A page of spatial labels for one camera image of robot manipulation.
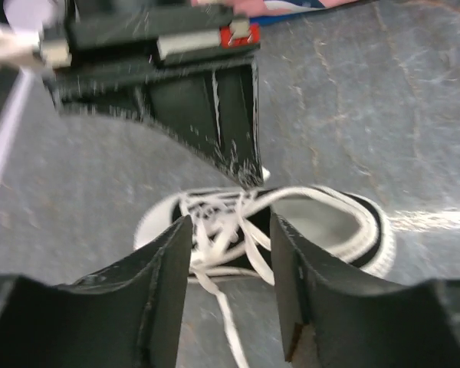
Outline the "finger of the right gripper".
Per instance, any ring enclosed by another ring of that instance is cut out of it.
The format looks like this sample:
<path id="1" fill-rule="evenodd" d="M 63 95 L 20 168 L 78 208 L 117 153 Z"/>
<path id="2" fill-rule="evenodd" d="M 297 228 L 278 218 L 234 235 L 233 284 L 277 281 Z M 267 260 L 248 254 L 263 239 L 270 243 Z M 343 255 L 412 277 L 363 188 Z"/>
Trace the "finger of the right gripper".
<path id="1" fill-rule="evenodd" d="M 136 83 L 137 117 L 242 188 L 263 183 L 258 67 L 251 57 L 151 71 Z"/>

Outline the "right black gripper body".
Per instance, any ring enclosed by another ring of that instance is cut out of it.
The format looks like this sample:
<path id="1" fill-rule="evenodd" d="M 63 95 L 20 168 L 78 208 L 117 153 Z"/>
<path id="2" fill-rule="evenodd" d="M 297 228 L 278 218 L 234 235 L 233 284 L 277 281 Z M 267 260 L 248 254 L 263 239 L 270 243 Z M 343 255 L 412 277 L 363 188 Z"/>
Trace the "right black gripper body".
<path id="1" fill-rule="evenodd" d="M 106 91 L 95 68 L 140 59 L 148 71 L 222 63 L 249 54 L 259 27 L 220 3 L 68 1 L 46 27 L 40 51 L 56 77 L 44 83 L 57 110 L 86 92 Z"/>

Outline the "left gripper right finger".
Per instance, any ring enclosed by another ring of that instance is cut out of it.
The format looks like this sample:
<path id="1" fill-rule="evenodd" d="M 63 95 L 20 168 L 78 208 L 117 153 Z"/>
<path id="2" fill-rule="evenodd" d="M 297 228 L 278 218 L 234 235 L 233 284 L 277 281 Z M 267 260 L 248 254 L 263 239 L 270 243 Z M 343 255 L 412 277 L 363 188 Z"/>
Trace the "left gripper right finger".
<path id="1" fill-rule="evenodd" d="M 286 361 L 302 367 L 460 367 L 460 280 L 376 278 L 271 217 Z"/>

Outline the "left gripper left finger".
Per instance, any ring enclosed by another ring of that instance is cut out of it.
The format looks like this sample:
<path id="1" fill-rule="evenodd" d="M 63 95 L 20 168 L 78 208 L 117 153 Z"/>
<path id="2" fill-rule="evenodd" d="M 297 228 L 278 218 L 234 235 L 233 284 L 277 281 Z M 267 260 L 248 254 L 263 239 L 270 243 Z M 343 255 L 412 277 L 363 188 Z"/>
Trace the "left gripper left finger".
<path id="1" fill-rule="evenodd" d="M 0 274 L 0 367 L 173 367 L 192 222 L 73 284 Z"/>

